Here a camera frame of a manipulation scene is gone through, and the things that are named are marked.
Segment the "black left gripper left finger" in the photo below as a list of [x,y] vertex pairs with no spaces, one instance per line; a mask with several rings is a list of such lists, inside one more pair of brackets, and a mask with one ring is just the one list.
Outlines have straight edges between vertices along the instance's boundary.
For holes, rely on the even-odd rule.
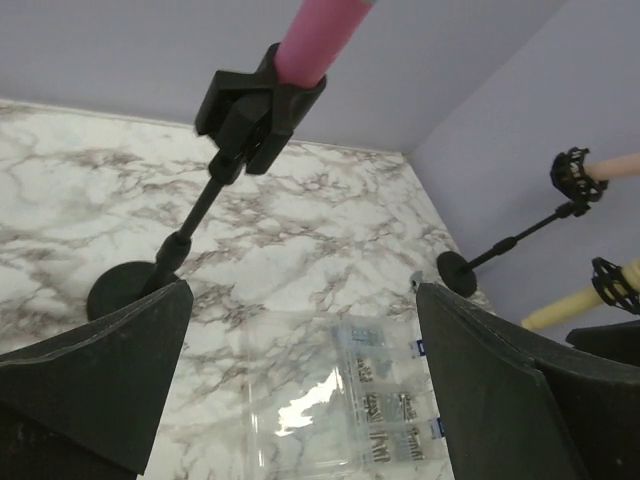
[[184,280],[1,357],[4,479],[145,472],[193,306]]

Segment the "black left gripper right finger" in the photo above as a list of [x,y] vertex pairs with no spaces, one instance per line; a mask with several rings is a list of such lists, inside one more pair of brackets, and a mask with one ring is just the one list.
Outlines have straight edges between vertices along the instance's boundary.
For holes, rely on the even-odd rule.
[[558,343],[437,284],[416,302],[456,478],[638,477],[637,322]]

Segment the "black round-base microphone stand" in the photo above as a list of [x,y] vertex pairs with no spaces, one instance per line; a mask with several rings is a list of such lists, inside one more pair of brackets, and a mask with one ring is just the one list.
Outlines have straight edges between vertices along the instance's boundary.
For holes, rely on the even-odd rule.
[[176,281],[193,234],[221,190],[241,173],[265,174],[287,145],[324,91],[327,78],[312,88],[281,83],[275,62],[278,47],[271,45],[252,73],[215,72],[194,122],[196,133],[218,148],[208,165],[209,181],[181,227],[164,240],[153,263],[122,263],[96,280],[86,305],[90,321]]

